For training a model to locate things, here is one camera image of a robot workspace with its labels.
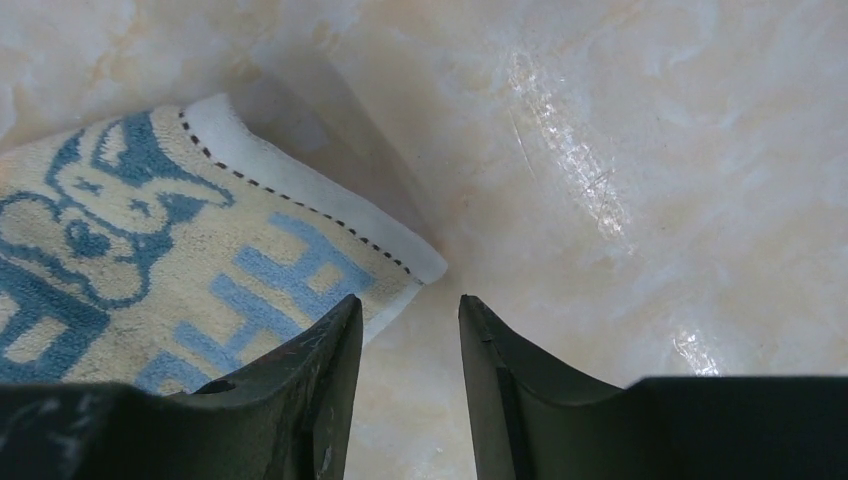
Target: marble surface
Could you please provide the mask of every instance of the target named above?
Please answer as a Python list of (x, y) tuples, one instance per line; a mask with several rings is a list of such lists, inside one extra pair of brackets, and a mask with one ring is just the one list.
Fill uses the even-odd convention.
[(473, 478), (460, 293), (604, 380), (848, 370), (848, 3), (0, 0), (0, 150), (232, 92), (451, 264), (348, 477)]

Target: cartoon character print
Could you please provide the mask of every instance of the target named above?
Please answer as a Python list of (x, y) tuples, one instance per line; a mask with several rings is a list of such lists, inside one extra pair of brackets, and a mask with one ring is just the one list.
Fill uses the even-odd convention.
[(233, 204), (230, 192), (165, 155), (149, 112), (73, 135), (45, 183), (54, 198), (0, 200), (0, 255), (40, 265), (101, 308), (147, 295), (152, 266), (174, 246), (174, 225), (207, 205)]

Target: white towel hem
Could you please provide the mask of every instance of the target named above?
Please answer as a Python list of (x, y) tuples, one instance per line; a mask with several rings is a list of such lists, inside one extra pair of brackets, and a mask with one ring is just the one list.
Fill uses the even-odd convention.
[(185, 110), (185, 119), (209, 148), (213, 160), (342, 220), (356, 230), (357, 236), (368, 238), (402, 261), (421, 282), (432, 283), (447, 270), (447, 263), (436, 250), (374, 204), (250, 133), (226, 94), (192, 104)]

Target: marble veining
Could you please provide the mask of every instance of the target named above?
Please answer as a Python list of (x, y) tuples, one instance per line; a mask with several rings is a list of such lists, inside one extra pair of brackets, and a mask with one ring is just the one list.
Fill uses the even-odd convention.
[(619, 385), (848, 371), (846, 2), (0, 11), (0, 151), (228, 90), (450, 262), (364, 354), (349, 478), (473, 478), (464, 292)]

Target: cream towel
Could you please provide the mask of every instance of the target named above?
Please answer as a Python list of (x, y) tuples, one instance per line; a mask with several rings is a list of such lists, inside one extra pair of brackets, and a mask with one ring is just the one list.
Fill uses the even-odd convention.
[(224, 95), (0, 157), (0, 381), (192, 391), (348, 293), (367, 341), (445, 269)]

